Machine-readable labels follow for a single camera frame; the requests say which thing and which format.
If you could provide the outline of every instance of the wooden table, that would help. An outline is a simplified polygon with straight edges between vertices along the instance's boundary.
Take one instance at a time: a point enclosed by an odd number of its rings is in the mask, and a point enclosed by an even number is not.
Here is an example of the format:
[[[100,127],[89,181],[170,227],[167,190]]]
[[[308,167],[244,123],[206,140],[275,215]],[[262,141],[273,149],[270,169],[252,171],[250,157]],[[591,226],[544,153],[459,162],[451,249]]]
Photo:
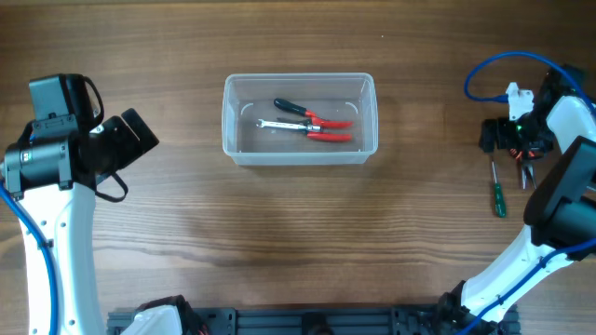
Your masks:
[[[467,73],[529,49],[596,74],[595,9],[590,0],[0,7],[0,147],[33,117],[28,81],[54,73],[88,75],[108,116],[134,107],[160,138],[121,173],[127,200],[97,203],[104,315],[179,293],[195,307],[435,302],[512,241],[530,194],[498,154],[509,216],[492,214],[477,141],[481,121],[508,110],[467,100]],[[495,95],[515,80],[536,92],[545,71],[501,61],[473,90]],[[236,166],[222,151],[225,78],[306,72],[372,75],[378,152],[362,166]],[[26,333],[24,263],[2,205],[2,334]],[[528,293],[523,334],[593,333],[594,277],[585,260]]]

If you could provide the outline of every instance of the pliers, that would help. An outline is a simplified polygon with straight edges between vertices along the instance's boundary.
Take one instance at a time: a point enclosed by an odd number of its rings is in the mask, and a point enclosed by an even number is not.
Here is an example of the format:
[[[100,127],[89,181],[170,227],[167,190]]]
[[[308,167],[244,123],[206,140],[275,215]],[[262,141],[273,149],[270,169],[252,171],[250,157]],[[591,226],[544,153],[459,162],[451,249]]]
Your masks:
[[[323,132],[326,128],[342,129],[352,126],[350,121],[330,121],[318,117],[314,112],[306,109],[303,106],[291,103],[287,100],[277,98],[273,100],[273,104],[280,110],[299,114],[300,116],[308,117],[306,120],[293,121],[286,118],[278,117],[278,122],[259,120],[257,127],[272,127],[278,129],[298,130],[306,133],[306,136],[311,140],[316,141],[330,141],[330,142],[346,142],[352,141],[350,134],[330,134]]]

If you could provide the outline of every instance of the plastic bin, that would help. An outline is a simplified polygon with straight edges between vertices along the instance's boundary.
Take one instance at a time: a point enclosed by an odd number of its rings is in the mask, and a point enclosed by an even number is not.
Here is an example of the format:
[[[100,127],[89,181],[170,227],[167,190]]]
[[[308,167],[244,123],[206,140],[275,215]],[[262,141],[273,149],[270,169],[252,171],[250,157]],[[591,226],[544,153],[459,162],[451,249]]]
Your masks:
[[[302,105],[319,117],[353,121],[352,141],[313,141],[299,131],[257,127],[259,119],[301,120],[273,100]],[[378,113],[369,74],[232,74],[225,81],[223,150],[238,165],[362,164],[378,146]]]

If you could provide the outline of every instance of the blue cable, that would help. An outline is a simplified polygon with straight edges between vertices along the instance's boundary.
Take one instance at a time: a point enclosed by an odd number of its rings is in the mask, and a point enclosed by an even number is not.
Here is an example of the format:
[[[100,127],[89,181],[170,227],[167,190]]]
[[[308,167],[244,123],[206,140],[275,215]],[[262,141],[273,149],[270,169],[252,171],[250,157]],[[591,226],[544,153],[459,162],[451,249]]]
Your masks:
[[[547,264],[553,257],[555,257],[557,255],[560,255],[560,254],[563,254],[563,253],[564,254],[570,254],[570,253],[578,252],[578,251],[585,250],[587,248],[593,248],[593,247],[596,247],[596,238],[592,238],[591,240],[589,240],[587,242],[580,243],[580,244],[575,245],[575,246],[571,246],[571,247],[567,247],[567,248],[561,248],[561,249],[554,250],[554,251],[550,252],[546,257],[544,257],[532,269],[532,271],[530,271],[524,278],[522,278],[519,283],[517,283],[507,293],[505,293],[505,295],[503,297],[501,297],[500,301],[504,302],[509,297],[511,297],[513,295],[513,293],[517,292],[518,289],[520,289],[522,286],[524,286],[528,282],[528,280],[530,280],[530,278],[532,278],[535,274],[538,273],[538,271],[540,271],[542,269],[542,264]],[[474,320],[469,325],[467,325],[465,328],[463,328],[462,330],[460,330],[457,333],[455,333],[455,335],[466,335],[466,334],[468,334],[474,327],[476,327],[476,325],[478,325],[479,322],[481,322],[482,317],[484,315],[486,315],[488,312],[490,312],[493,308],[495,308],[498,305],[499,305],[499,301],[495,301],[495,302],[491,303],[490,305],[486,306],[482,310],[482,312],[480,312],[476,316],[476,318],[474,318]]]
[[[12,210],[13,213],[23,222],[25,227],[31,232],[31,235],[35,238],[37,245],[41,249],[41,253],[44,255],[44,261],[46,262],[47,278],[49,280],[49,298],[51,301],[51,316],[49,321],[49,335],[58,334],[58,285],[56,283],[56,269],[54,268],[54,261],[52,260],[51,252],[47,246],[46,239],[37,229],[37,226],[29,219],[29,216],[17,206],[17,203],[12,199],[12,196],[8,193],[7,189],[4,188],[4,181],[0,181],[0,196],[7,203],[7,206]]]
[[[466,97],[468,97],[469,99],[474,100],[474,101],[494,101],[494,102],[500,102],[500,103],[508,103],[508,95],[507,94],[502,94],[502,95],[498,95],[498,96],[491,97],[491,98],[479,98],[479,97],[471,95],[468,90],[470,80],[479,70],[481,70],[484,66],[488,65],[489,63],[491,63],[495,60],[500,60],[500,59],[503,59],[506,57],[527,57],[527,58],[530,58],[533,60],[539,60],[539,61],[542,61],[543,63],[547,64],[551,68],[557,70],[567,80],[567,82],[569,84],[571,84],[571,86],[577,92],[577,95],[579,96],[579,98],[581,98],[581,100],[583,100],[586,103],[586,105],[588,105],[588,108],[592,112],[592,115],[594,115],[594,117],[596,117],[596,108],[594,108],[594,106],[592,105],[592,102],[588,98],[588,95],[586,95],[586,93],[584,93],[583,89],[581,89],[581,86],[574,80],[574,78],[569,73],[567,73],[561,66],[559,66],[554,61],[549,60],[544,56],[540,56],[538,54],[528,52],[528,51],[503,52],[500,54],[496,54],[496,55],[492,56],[491,58],[489,58],[488,60],[485,60],[482,63],[478,64],[478,66],[476,66],[474,68],[474,70],[472,70],[467,75],[466,83],[464,84],[464,93],[466,93]]]

